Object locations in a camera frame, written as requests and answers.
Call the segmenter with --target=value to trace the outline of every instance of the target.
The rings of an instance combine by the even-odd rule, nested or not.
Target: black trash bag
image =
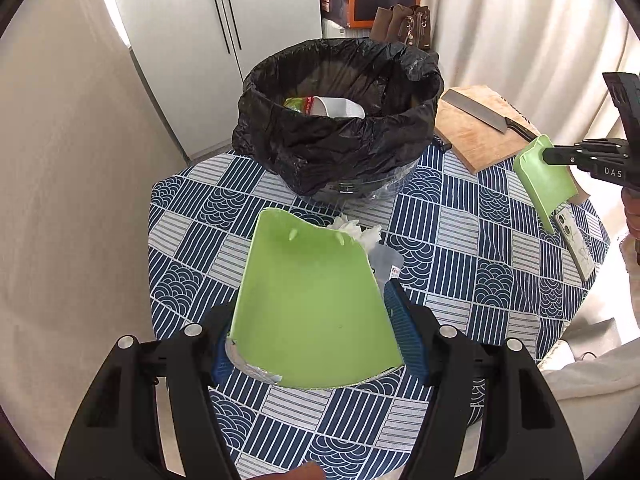
[[[329,182],[387,173],[433,139],[444,82],[436,57],[366,38],[309,40],[268,57],[244,80],[233,147],[279,174],[298,195]],[[306,116],[290,97],[343,97],[366,117]]]

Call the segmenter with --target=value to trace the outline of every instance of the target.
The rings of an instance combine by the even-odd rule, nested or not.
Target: white cabinet
[[[320,38],[319,0],[116,0],[131,47],[191,158],[230,141],[242,80],[265,57]]]

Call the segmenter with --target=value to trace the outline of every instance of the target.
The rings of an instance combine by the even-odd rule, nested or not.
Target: cutting board
[[[526,126],[537,136],[540,132],[488,86],[454,88],[502,116]],[[513,130],[500,133],[472,115],[440,99],[436,115],[436,133],[453,146],[452,150],[471,174],[516,155],[528,142]]]

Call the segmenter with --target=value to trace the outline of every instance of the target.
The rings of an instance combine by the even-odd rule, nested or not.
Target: white curtain
[[[640,71],[614,0],[422,0],[446,86],[485,84],[556,144],[622,137],[603,72]]]

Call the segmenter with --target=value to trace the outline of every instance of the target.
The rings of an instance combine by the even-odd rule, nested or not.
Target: black robotic tool
[[[460,479],[582,480],[562,412],[519,340],[502,346],[475,343],[452,326],[440,326],[427,307],[411,304],[398,280],[387,286],[422,340],[428,376],[421,379],[434,386],[402,480],[454,478],[474,378],[486,380],[484,418],[476,466]],[[201,324],[188,325],[169,339],[139,343],[121,337],[78,409],[56,479],[181,478],[166,469],[159,437],[154,388],[157,377],[166,377],[186,478],[239,480],[208,392],[215,387],[216,343],[234,305],[232,300],[214,306]]]
[[[636,74],[603,74],[620,112],[624,139],[585,140],[573,146],[547,148],[547,164],[577,166],[593,178],[628,187],[640,194],[640,78]]]

